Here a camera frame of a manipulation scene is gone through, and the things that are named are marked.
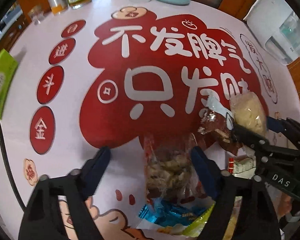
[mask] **metal bolt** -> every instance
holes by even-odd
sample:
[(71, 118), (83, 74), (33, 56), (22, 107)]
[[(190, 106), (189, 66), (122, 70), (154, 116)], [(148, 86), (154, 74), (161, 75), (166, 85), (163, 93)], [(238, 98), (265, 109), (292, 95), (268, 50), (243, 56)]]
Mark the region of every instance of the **metal bolt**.
[(253, 176), (253, 179), (254, 179), (256, 182), (262, 181), (261, 177), (258, 176), (258, 175)]
[(263, 156), (263, 157), (261, 158), (261, 161), (262, 161), (263, 163), (267, 163), (267, 162), (269, 161), (269, 159), (268, 159), (268, 157)]
[(49, 179), (49, 176), (46, 175), (46, 174), (41, 175), (40, 178), (39, 178), (40, 181), (44, 181), (46, 179)]
[(74, 170), (70, 171), (70, 174), (73, 175), (73, 176), (75, 176), (75, 175), (80, 174), (80, 172), (81, 172), (81, 170), (79, 170), (79, 169), (74, 169)]
[(225, 176), (225, 177), (229, 177), (231, 174), (230, 174), (230, 172), (227, 171), (227, 170), (222, 170), (222, 171), (221, 171), (221, 175), (222, 175), (222, 176)]

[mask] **red oval with chinese character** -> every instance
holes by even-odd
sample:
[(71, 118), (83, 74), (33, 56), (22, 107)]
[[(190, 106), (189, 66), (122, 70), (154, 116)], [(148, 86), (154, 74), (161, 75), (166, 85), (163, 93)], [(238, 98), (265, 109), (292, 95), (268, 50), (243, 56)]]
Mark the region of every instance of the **red oval with chinese character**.
[(52, 50), (49, 56), (51, 65), (58, 64), (66, 59), (72, 52), (75, 46), (75, 39), (69, 38), (59, 42)]
[(30, 124), (30, 142), (38, 154), (45, 154), (51, 148), (55, 135), (56, 123), (52, 110), (47, 106), (40, 107)]
[(38, 88), (37, 99), (40, 104), (49, 103), (59, 92), (64, 77), (61, 66), (55, 66), (47, 70), (42, 76)]
[(62, 38), (67, 38), (78, 33), (86, 25), (85, 20), (75, 21), (70, 23), (61, 33)]

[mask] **green box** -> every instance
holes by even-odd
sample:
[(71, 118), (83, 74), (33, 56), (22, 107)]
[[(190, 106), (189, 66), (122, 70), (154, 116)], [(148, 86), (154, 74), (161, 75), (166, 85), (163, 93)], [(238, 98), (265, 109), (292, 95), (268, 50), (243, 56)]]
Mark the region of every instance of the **green box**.
[(13, 75), (17, 68), (18, 62), (5, 49), (3, 49), (0, 52), (0, 119), (2, 119), (4, 103), (7, 98)]

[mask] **white tabletop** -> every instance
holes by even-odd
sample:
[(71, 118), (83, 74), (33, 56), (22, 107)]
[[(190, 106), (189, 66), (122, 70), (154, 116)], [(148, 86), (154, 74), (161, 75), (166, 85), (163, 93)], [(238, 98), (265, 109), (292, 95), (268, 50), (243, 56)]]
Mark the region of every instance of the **white tabletop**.
[[(126, 6), (145, 7), (148, 11), (139, 18), (120, 20), (119, 17), (124, 16), (121, 13), (111, 18), (112, 13)], [(135, 12), (141, 15), (144, 9), (136, 8)], [(71, 51), (71, 41), (64, 41), (61, 33), (69, 24), (82, 19), (86, 21), (85, 26), (66, 38), (75, 39)], [(124, 26), (125, 33), (118, 36), (123, 28), (115, 28), (120, 26)], [(155, 38), (160, 36), (157, 32), (163, 28), (170, 33), (170, 40), (162, 38), (160, 43), (160, 39), (155, 41)], [(114, 34), (118, 37), (107, 40)], [(213, 41), (209, 43), (208, 38), (212, 38), (222, 53), (208, 49), (206, 59), (198, 49), (200, 42), (197, 46), (193, 42), (194, 47), (191, 47), (188, 34), (198, 37), (206, 34), (206, 39), (201, 36), (205, 42), (202, 45), (215, 44)], [(49, 63), (49, 56), (51, 54), (51, 63), (58, 62), (62, 54), (60, 49), (66, 42), (69, 44), (63, 51), (66, 51), (63, 61), (55, 64), (64, 70), (63, 82), (61, 76), (57, 81), (56, 74), (55, 85), (60, 89), (58, 93), (54, 92), (51, 101), (44, 98), (43, 101), (49, 101), (44, 103), (42, 98), (37, 98), (38, 85), (40, 87), (45, 80), (48, 83), (51, 73), (43, 75), (53, 66)], [(93, 0), (77, 10), (69, 9), (58, 16), (49, 14), (39, 25), (29, 25), (10, 54), (20, 61), (20, 65), (10, 87), (1, 124), (12, 174), (25, 203), (34, 188), (24, 175), (25, 159), (35, 163), (38, 176), (59, 177), (80, 168), (94, 156), (98, 147), (107, 144), (113, 147), (112, 160), (93, 197), (93, 204), (99, 208), (99, 214), (118, 209), (120, 214), (125, 214), (127, 225), (133, 225), (145, 204), (144, 156), (139, 142), (143, 131), (157, 135), (190, 131), (193, 127), (189, 123), (200, 120), (199, 112), (204, 107), (204, 100), (200, 99), (207, 99), (205, 95), (211, 90), (228, 107), (229, 94), (238, 93), (238, 89), (242, 93), (242, 89), (248, 86), (267, 106), (270, 116), (300, 121), (300, 102), (287, 67), (259, 46), (243, 22), (196, 2), (175, 6), (155, 0), (144, 4), (134, 4), (129, 0)], [(129, 84), (135, 80), (129, 76), (129, 68), (135, 70), (134, 74), (141, 73), (141, 79), (132, 87)], [(194, 80), (196, 71), (200, 72), (201, 80)], [(37, 124), (39, 117), (45, 121), (49, 114), (41, 112), (43, 110), (35, 113), (45, 106), (53, 112), (55, 124), (53, 128), (42, 125), (41, 128), (46, 129), (43, 135), (38, 132), (40, 127)], [(50, 116), (47, 118), (49, 124), (53, 123)], [(41, 137), (41, 141), (38, 142), (36, 137)], [(48, 146), (40, 144), (44, 141), (42, 137), (51, 138)], [(269, 132), (268, 138), (271, 143), (287, 146), (283, 136), (274, 137)], [(210, 148), (207, 155), (225, 168), (226, 155), (218, 145)], [(121, 201), (116, 198), (116, 190), (122, 194)], [(1, 151), (0, 213), (8, 230), (17, 239), (23, 212), (8, 181)], [(108, 239), (111, 237), (109, 232), (116, 231), (117, 226), (112, 227), (101, 218), (99, 216), (95, 222), (103, 228), (105, 240), (112, 240)], [(162, 238), (155, 232), (144, 233), (156, 240)], [(121, 238), (133, 239), (126, 233)]]

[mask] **white appliance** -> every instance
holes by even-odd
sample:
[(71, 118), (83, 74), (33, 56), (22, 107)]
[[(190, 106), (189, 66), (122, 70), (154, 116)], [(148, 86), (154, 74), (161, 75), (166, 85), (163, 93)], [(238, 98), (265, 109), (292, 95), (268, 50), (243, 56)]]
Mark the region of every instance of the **white appliance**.
[(288, 65), (300, 57), (300, 20), (285, 0), (257, 0), (245, 17), (261, 46)]

